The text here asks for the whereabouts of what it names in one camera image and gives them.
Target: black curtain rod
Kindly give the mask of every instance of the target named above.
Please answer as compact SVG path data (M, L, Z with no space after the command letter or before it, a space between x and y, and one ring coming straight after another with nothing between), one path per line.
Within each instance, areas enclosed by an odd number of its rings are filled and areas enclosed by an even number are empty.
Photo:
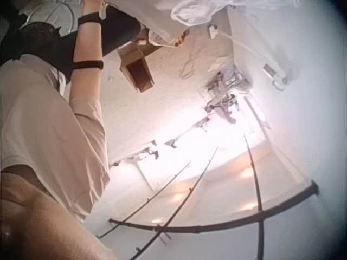
M264 221L268 218L271 218L277 214L280 214L284 211L291 209L292 207L298 205L299 203L305 201L307 198L315 194L318 194L318 186L316 185L315 182L312 181L311 185L308 186L306 189L302 190L301 192L291 197L290 199L268 210L258 212L248 217L231 220L231 221L223 222L223 223L211 224L211 225L163 227L163 226L151 226L151 225L141 225L141 224L135 224L135 223L129 223L129 222L122 222L115 219L111 219L110 222L121 225L121 226L127 226L130 228L149 230L149 231L155 231L155 232L161 231L165 233L199 234L199 233L205 233L205 232L223 231L227 229L239 228L241 226Z
M207 166L205 167L204 171L200 174L199 178L196 180L194 186L192 188L189 189L189 193L187 194L187 196L184 198L184 200L182 201L182 203L179 205L179 207L176 209L176 211L172 214L172 216L169 218L169 220L165 223L165 225L163 226L163 228L167 228L168 225L172 222L172 220L176 217L176 215L180 212L180 210L182 209L182 207L184 206L184 204L187 202L187 200L189 199L190 195L193 193L194 189L196 188L196 186L199 184L200 180L202 179L202 177L205 175L207 168L210 166L211 161L213 160L213 157L215 156L216 152L218 150L218 147L216 147L216 150L214 151L212 157L210 158L210 160L207 163ZM145 246L141 249L137 249L137 253L130 259L130 260L135 260L137 259L140 255L143 254L143 252L160 236L160 234L162 233L161 230L159 230L152 238L151 240L149 240L147 242L147 244L145 244Z
M259 187L259 181L258 181L258 175L256 174L256 169L254 165L254 160L252 153L250 151L250 147L246 138L246 135L243 134L243 138L245 139L246 145L247 145L247 151L250 159L250 165L253 169L253 177L254 177L254 184L255 184L255 191L256 191L256 200L258 202L258 212L262 212L262 201L260 196L260 187ZM259 221L259 227L258 227L258 250L256 254L256 260L263 260L264 258L264 221Z
M172 183L172 181L174 179L176 179L177 176L180 175L181 172L183 172L190 164L191 161L189 161L182 170L180 170L178 173L176 173L174 175L174 177L171 178L171 180L169 180L168 183L166 183L166 185L164 187L162 187L159 191L157 191L156 194L154 194L150 199L147 199L147 201L142 204L142 206L140 206L138 209L136 209L133 213L131 213L129 216L127 216L121 223L126 222L128 219L130 219L131 217L133 217L136 213L138 213L141 209L143 209L149 202L151 202L155 197L157 197L166 187L168 187L170 185L170 183ZM103 238L105 236L107 236L109 233L111 233L113 230L115 230L116 228L118 228L120 226L120 224L117 224L116 226L114 226L113 228L109 229L108 231L106 231L105 233L103 233L101 236L97 236L98 239Z

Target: black wrist strap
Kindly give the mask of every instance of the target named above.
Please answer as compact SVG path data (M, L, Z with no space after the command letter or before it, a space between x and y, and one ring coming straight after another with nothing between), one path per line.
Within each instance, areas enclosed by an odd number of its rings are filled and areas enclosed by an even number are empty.
M93 12L88 15L83 15L80 18L78 18L78 26L84 24L84 23L102 23L102 19L99 16L99 12Z
M80 61L80 62L74 62L72 70L75 70L75 69L87 69L87 68L103 69L104 68L104 63L103 63L103 61Z

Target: beige shirt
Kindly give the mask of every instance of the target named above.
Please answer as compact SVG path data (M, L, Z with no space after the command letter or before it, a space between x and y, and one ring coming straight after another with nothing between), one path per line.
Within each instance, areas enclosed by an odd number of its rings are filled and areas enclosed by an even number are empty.
M30 166L54 199L83 221L110 180L101 105L69 104L56 90L58 76L34 55L0 68L1 170Z

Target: ceiling light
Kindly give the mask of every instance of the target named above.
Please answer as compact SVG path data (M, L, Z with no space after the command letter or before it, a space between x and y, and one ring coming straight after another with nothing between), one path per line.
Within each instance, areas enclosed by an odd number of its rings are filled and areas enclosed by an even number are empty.
M159 219L159 218L152 220L153 224L159 224L161 222L163 222L163 221L161 219Z
M252 210L253 208L257 207L258 204L256 202L248 203L245 206L242 207L241 210Z
M181 199L183 199L184 197L184 193L177 193L175 194L175 196L173 197L172 201L173 202L178 202L180 201Z
M249 178L249 177L252 177L253 175L254 175L253 169L249 167L249 168L246 168L243 170L241 177L242 178Z

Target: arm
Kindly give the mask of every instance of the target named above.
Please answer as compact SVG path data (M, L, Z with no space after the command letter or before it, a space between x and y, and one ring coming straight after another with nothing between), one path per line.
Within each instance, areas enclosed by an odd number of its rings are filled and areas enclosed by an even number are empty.
M100 12L103 0L84 0L82 15ZM85 23L79 26L74 62L102 59L101 25ZM101 70L87 68L74 70L71 77L70 100L74 98L99 99Z

